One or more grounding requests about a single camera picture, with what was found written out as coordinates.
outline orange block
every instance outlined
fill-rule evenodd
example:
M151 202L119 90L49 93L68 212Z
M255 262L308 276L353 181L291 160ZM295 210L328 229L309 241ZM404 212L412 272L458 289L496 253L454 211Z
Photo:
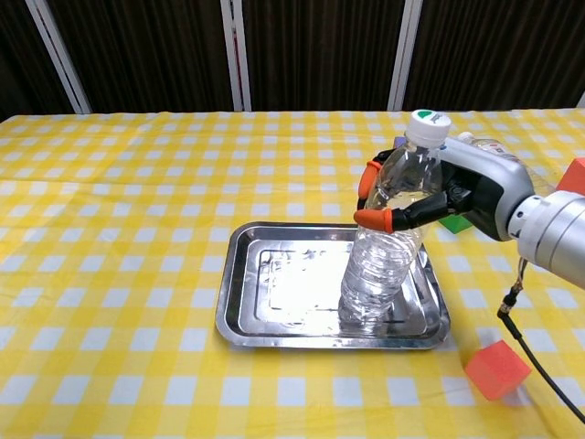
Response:
M465 366L465 373L487 400L513 391L530 374L528 365L504 340L479 350Z
M585 158L573 160L563 178L558 182L557 190L585 195Z

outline metal tray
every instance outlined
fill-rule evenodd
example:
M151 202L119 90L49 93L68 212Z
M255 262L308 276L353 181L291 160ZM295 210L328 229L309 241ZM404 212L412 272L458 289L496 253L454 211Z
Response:
M216 326L235 345L275 348L429 349L450 319L424 247L391 315L340 322L341 279L355 225L252 222L229 240Z

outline clear plastic bottle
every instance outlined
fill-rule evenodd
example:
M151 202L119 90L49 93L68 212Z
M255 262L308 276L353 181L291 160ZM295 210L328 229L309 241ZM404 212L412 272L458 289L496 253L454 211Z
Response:
M507 158L508 160L512 160L522 165L526 169L528 176L532 180L532 185L534 186L535 193L540 197L546 197L555 191L555 189L547 182L547 180L545 180L543 177L537 174L537 172L534 169L525 164L518 157L516 157L515 155L511 154L508 150L506 150L501 142L495 139L488 139L483 137L476 138L473 134L467 131L459 134L457 136L457 139L461 140L462 142L465 142L468 145L476 146L480 149L483 149L484 151L487 151L488 153L500 155L503 158Z
M417 110L410 116L399 147L380 169L370 190L367 209L406 208L441 190L437 149L443 145L451 120L444 114ZM359 227L341 283L342 321L380 321L388 317L396 294L422 243L423 228L392 234Z

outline black cable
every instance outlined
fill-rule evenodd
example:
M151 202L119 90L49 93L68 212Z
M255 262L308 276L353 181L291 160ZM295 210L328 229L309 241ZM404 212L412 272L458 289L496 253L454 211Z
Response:
M558 397L563 402L565 402L565 404L567 404L567 407L569 407L569 409L575 414L575 416L577 416L582 423L585 423L585 414L583 414L583 412L580 411L575 404L573 404L573 402L569 399L569 397L560 389L560 387L557 385L557 383L555 381L553 381L552 378L550 378L550 376L547 374L547 372L544 370L544 368L540 365L537 358L532 353L532 350L530 350L527 343L522 338L522 334L520 333L520 331L518 330L518 328L516 327L516 325L512 321L512 317L510 317L510 315L508 313L500 313L500 312L498 312L498 317L500 317L502 319L505 327L507 327L507 329L510 331L512 336L516 340L518 340L518 343L520 343L520 346L522 347L522 349L524 350L524 352L526 353L526 355L530 359L530 362L532 362L534 367L538 370L538 373L540 373L540 376L545 379L547 384L552 388L553 391L555 391L555 393L558 395Z

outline yellow checkered tablecloth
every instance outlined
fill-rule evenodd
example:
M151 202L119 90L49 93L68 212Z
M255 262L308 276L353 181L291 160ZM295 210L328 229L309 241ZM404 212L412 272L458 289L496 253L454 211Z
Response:
M585 111L459 112L551 183ZM434 225L452 317L428 352L231 348L214 328L230 233L349 222L398 112L111 114L0 124L0 434L51 437L584 437L533 372L488 402L463 365L500 337L516 245ZM585 294L529 269L514 316L585 406Z

